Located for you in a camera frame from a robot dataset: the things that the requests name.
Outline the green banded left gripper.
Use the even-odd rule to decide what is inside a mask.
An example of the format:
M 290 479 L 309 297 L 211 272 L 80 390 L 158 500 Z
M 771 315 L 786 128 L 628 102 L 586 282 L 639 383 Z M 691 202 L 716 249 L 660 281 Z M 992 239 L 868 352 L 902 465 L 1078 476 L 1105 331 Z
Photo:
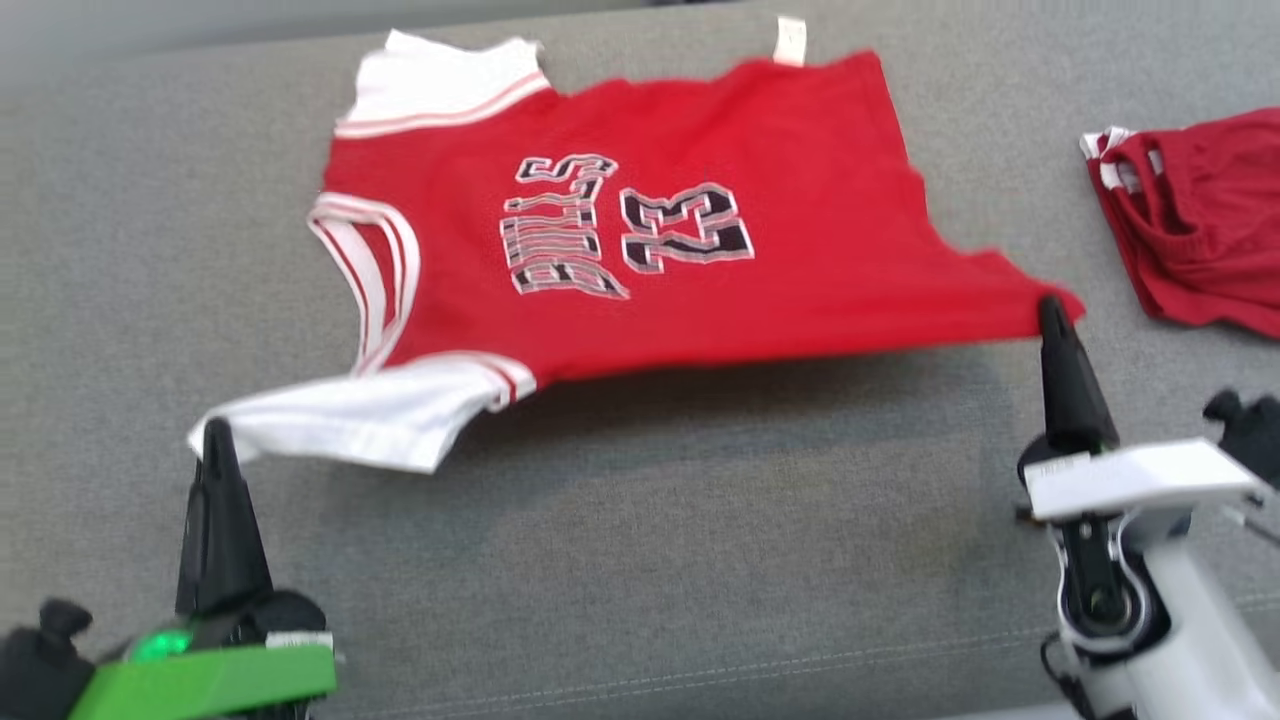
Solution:
M 316 720 L 337 689 L 337 652 L 314 601 L 275 591 L 200 615 L 271 588 L 230 424 L 214 418 L 186 505 L 175 612 L 188 618 L 100 660 L 69 720 Z

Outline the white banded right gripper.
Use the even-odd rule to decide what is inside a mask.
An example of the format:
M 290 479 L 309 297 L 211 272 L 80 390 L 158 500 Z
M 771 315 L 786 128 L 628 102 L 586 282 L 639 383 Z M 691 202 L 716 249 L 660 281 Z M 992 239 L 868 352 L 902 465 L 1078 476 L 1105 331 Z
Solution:
M 1059 296 L 1039 300 L 1038 323 L 1046 442 L 1056 454 L 1074 455 L 1023 470 L 1033 518 L 1071 521 L 1087 514 L 1183 509 L 1266 495 L 1265 480 L 1206 438 L 1101 454 L 1119 446 L 1119 433 Z

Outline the dark red white-trimmed garment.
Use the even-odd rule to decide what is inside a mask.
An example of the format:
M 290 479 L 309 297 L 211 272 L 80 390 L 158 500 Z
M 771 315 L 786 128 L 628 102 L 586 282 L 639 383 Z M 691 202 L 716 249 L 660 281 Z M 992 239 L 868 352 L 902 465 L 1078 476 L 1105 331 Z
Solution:
M 1079 147 L 1148 316 L 1280 341 L 1280 106 Z

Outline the grey fabric sofa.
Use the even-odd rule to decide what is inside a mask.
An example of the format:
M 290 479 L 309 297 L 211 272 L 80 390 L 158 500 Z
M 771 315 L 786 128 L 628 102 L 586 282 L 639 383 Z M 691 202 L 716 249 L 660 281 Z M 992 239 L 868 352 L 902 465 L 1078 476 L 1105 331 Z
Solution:
M 305 224 L 388 29 L 539 41 L 566 92 L 712 77 L 808 22 L 874 49 L 940 233 L 1073 288 L 1128 441 L 1280 395 L 1280 343 L 1152 322 L 1078 150 L 1280 105 L 1280 0 L 0 0 L 0 635 L 49 596 L 99 652 L 172 612 L 186 432 L 344 372 Z M 317 720 L 916 720 L 1059 693 L 1057 568 L 1012 518 L 1034 343 L 561 386 L 440 471 L 244 474 L 273 575 L 340 651 Z

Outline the red white basketball jersey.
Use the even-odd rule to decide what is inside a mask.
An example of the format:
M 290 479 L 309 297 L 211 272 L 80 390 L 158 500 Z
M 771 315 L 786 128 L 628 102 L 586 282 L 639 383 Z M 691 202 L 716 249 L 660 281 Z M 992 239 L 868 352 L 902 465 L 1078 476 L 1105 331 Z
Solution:
M 358 64 L 306 222 L 353 366 L 210 409 L 243 461 L 435 471 L 558 383 L 1036 338 L 1053 287 L 931 223 L 879 58 L 553 87 L 540 45 L 392 31 Z

